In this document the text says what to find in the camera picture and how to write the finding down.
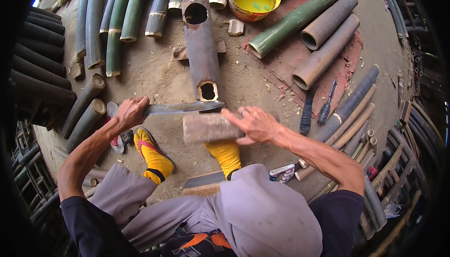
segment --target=concrete floor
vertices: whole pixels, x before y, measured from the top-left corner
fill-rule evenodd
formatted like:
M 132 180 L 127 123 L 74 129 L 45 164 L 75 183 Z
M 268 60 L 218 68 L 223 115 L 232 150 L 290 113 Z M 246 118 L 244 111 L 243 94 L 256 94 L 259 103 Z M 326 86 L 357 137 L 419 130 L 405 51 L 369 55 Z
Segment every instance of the concrete floor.
M 153 99 L 155 103 L 161 104 L 195 101 L 188 62 L 172 61 L 172 47 L 184 46 L 183 23 L 178 21 L 179 18 L 169 16 L 165 34 L 161 39 L 145 37 L 143 33 L 151 3 L 152 0 L 145 2 L 138 40 L 123 46 L 121 75 L 106 78 L 107 86 L 100 95 L 105 103 L 110 101 L 121 103 L 126 98 L 144 95 L 147 95 L 150 100 Z M 51 4 L 50 0 L 42 0 L 41 8 Z M 71 0 L 58 11 L 66 27 L 64 63 L 67 67 L 72 65 L 76 56 L 77 7 L 78 0 Z M 380 66 L 380 74 L 376 82 L 377 91 L 371 100 L 376 109 L 369 121 L 370 127 L 375 130 L 381 151 L 386 144 L 387 131 L 390 126 L 396 124 L 401 109 L 397 105 L 397 90 L 392 85 L 390 75 L 395 83 L 397 83 L 399 72 L 407 77 L 412 69 L 411 57 L 409 50 L 402 49 L 397 39 L 397 32 L 384 0 L 359 0 L 354 13 L 360 19 L 359 30 L 364 40 L 361 51 L 364 66 L 361 67 L 362 61 L 359 60 L 356 71 L 349 81 L 348 90 L 351 92 L 355 89 L 372 64 L 376 63 Z M 268 81 L 260 73 L 259 65 L 249 55 L 243 55 L 244 52 L 240 49 L 240 45 L 247 35 L 253 32 L 254 27 L 246 23 L 245 35 L 230 37 L 227 33 L 227 25 L 222 24 L 224 19 L 233 18 L 229 9 L 213 10 L 212 18 L 215 38 L 223 39 L 228 47 L 226 55 L 219 59 L 228 107 L 236 110 L 242 105 L 257 105 L 271 111 L 287 109 L 293 114 L 288 119 L 282 119 L 282 124 L 298 131 L 301 115 L 295 114 L 295 103 L 289 103 L 287 100 L 278 102 L 279 90 L 273 85 L 270 85 L 272 87 L 270 92 L 267 90 Z M 104 74 L 104 69 L 87 70 L 80 81 L 69 78 L 73 90 L 79 94 L 86 80 L 94 73 Z M 177 164 L 176 174 L 171 175 L 155 190 L 147 200 L 149 204 L 179 196 L 187 177 L 220 170 L 217 161 L 210 156 L 203 145 L 184 145 L 182 117 L 180 114 L 151 116 L 143 124 L 153 133 L 160 147 Z M 317 129 L 316 123 L 314 121 L 312 123 L 310 135 Z M 64 149 L 66 140 L 59 134 L 58 128 L 56 131 L 47 131 L 44 127 L 34 127 L 34 129 L 48 168 L 51 174 L 55 175 L 64 159 L 55 154 L 52 148 Z M 268 170 L 295 163 L 298 159 L 296 155 L 268 144 L 243 146 L 240 151 L 244 166 L 255 163 L 264 164 Z M 114 163 L 122 164 L 136 173 L 142 173 L 146 169 L 144 160 L 131 145 L 127 147 L 127 152 L 123 155 L 118 155 L 111 148 L 107 148 L 97 164 L 101 168 L 109 169 Z M 328 178 L 316 172 L 301 182 L 293 178 L 288 185 L 302 193 L 308 200 L 328 181 Z

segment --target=hand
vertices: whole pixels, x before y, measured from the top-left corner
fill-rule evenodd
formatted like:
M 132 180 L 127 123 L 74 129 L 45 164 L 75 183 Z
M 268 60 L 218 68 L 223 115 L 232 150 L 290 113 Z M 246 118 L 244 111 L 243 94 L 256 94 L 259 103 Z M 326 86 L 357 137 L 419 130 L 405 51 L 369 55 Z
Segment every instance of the hand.
M 139 98 L 129 98 L 123 101 L 117 110 L 114 118 L 117 118 L 119 126 L 122 130 L 133 128 L 140 125 L 146 119 L 142 117 L 143 109 L 150 103 L 147 96 Z
M 245 132 L 245 137 L 236 142 L 239 145 L 251 145 L 257 142 L 272 142 L 274 137 L 284 129 L 269 113 L 256 106 L 238 109 L 243 119 L 237 118 L 228 109 L 222 109 L 222 115 L 237 128 Z

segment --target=black shirt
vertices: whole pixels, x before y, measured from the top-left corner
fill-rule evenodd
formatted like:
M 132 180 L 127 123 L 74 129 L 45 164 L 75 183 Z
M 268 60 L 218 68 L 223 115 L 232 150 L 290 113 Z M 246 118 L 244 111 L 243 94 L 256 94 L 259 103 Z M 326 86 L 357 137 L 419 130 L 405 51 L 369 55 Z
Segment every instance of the black shirt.
M 310 204 L 322 228 L 322 257 L 350 255 L 353 247 L 353 234 L 359 223 L 363 209 L 363 197 L 347 190 L 338 190 L 323 195 Z M 83 257 L 87 256 L 168 256 L 174 250 L 139 253 L 123 236 L 114 218 L 98 209 L 85 198 L 73 196 L 61 203 L 66 226 Z M 182 240 L 172 240 L 166 246 L 183 244 Z M 203 256 L 217 256 L 217 252 L 205 249 Z M 235 256 L 223 248 L 220 255 Z

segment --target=orange fabric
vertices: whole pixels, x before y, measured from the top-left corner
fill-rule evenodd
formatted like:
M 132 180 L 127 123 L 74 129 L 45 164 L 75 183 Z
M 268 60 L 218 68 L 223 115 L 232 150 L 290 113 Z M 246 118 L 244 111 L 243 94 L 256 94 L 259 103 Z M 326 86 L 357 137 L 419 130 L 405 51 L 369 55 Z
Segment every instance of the orange fabric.
M 204 233 L 199 233 L 199 234 L 194 234 L 194 237 L 187 242 L 185 245 L 183 245 L 182 247 L 180 247 L 180 249 L 189 247 L 189 246 L 194 246 L 196 244 L 199 244 L 202 240 L 204 240 L 206 237 L 208 237 L 207 234 Z
M 228 243 L 228 241 L 226 241 L 225 236 L 223 233 L 220 234 L 213 234 L 211 236 L 211 240 L 215 245 L 219 245 L 219 246 L 223 246 L 226 248 L 231 249 L 230 244 Z

